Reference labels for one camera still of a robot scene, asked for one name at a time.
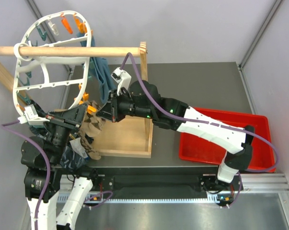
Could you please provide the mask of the brown argyle sock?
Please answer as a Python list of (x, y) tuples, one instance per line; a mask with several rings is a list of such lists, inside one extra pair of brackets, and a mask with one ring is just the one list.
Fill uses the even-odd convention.
[(92, 159), (92, 160), (100, 160), (101, 155), (100, 152), (97, 151), (92, 144), (88, 142), (86, 138), (80, 137), (80, 143), (84, 147), (86, 154)]
[(86, 112), (78, 134), (83, 138), (85, 136), (95, 138), (101, 133), (104, 124), (105, 120), (98, 117), (95, 112), (93, 114)]

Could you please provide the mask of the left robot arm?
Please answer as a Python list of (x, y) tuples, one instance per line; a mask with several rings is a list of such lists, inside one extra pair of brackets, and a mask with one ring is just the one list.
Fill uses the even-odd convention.
[(60, 112), (45, 113), (35, 103), (24, 109), (20, 121), (43, 126), (42, 136), (25, 138), (21, 147), (21, 163), (27, 166), (24, 178), (25, 196), (31, 212), (34, 230), (73, 230), (85, 198), (99, 186), (95, 170), (79, 168), (75, 171), (72, 191), (57, 213), (57, 200), (63, 169), (56, 168), (66, 149), (71, 133), (79, 131), (87, 105), (80, 104)]

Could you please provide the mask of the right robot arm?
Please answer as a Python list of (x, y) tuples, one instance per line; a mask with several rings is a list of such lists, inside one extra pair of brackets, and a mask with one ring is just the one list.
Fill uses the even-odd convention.
[(212, 142), (226, 150), (214, 182), (227, 189), (235, 174), (248, 168), (253, 148), (253, 126), (235, 127), (208, 117), (174, 98), (161, 97), (155, 85), (147, 81), (134, 82), (127, 90), (113, 90), (97, 116), (120, 122), (126, 116), (142, 117), (162, 129), (187, 133)]

